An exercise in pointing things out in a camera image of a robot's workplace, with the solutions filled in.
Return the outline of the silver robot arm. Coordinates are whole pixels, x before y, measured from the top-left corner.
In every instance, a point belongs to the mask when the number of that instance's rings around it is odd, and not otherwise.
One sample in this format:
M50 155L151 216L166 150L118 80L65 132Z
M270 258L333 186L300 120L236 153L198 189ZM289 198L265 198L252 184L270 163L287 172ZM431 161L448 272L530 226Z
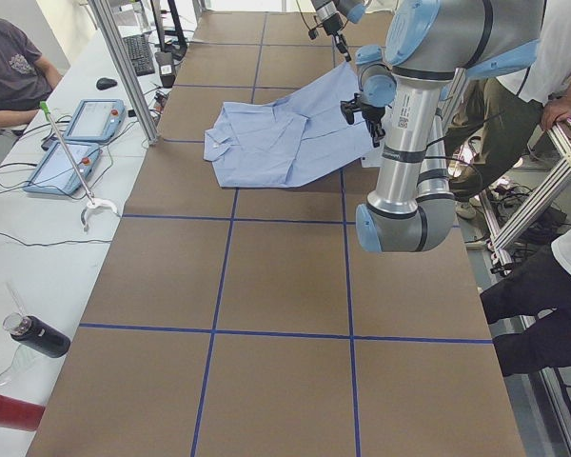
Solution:
M327 36L332 38L333 44L346 62L351 61L348 44L343 35L345 22L358 24L366 12L364 1L359 0L312 0L317 24L310 28L308 36L314 40L318 36L318 29L323 29Z
M370 252L438 246L454 222L439 101L458 69L470 79L522 70L535 60L543 1L404 1L383 57L358 55L360 93L342 104L346 120L391 108L370 122L382 146L376 188L356 209L360 245Z

